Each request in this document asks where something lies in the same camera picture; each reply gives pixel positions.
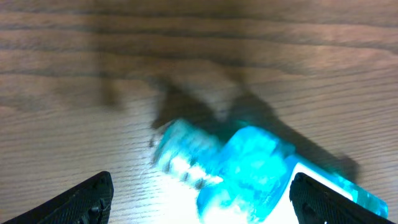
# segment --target wood grain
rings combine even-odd
[[[396,0],[0,0],[0,222],[108,170],[110,223],[198,223],[150,164],[180,116],[349,159],[398,222],[397,53]]]

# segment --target glowing blue object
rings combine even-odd
[[[162,170],[201,189],[197,206],[206,224],[270,223],[281,221],[275,216],[289,215],[293,217],[285,217],[286,223],[295,223],[286,195],[298,172],[387,218],[385,202],[294,151],[290,143],[254,126],[240,129],[223,145],[186,121],[176,120],[166,129],[155,162]]]

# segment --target cyan object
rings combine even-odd
[[[288,197],[298,172],[376,215],[388,214],[386,203],[373,194],[324,171],[296,154],[292,144],[254,126],[238,130],[223,144],[178,119],[165,130],[155,163],[200,189],[198,214],[205,224],[298,223]]]

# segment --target wooden surface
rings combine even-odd
[[[197,223],[150,164],[180,116],[259,122],[398,222],[397,53],[396,0],[0,0],[0,222],[108,170],[110,223]]]

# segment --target blue object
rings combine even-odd
[[[297,172],[311,175],[360,206],[387,217],[385,202],[294,152],[293,145],[261,128],[242,128],[223,145],[180,119],[166,129],[155,162],[162,170],[201,189],[197,206],[206,224],[206,217],[214,219],[223,213],[224,218],[232,217],[231,211],[237,214],[232,219],[235,223],[266,221],[273,210],[277,213],[277,205],[289,206],[282,198]],[[291,209],[283,210],[288,214]]]

